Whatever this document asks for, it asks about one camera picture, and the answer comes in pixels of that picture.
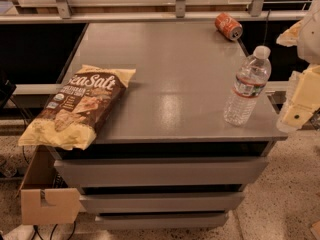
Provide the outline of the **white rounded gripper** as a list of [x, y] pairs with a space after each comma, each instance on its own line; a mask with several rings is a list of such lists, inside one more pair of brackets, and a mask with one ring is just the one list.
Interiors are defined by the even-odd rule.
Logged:
[[320, 109], [320, 0], [312, 0], [302, 21], [280, 34], [276, 43], [297, 45], [298, 57], [310, 63], [302, 73], [293, 71], [288, 81], [276, 126], [289, 133], [301, 129]]

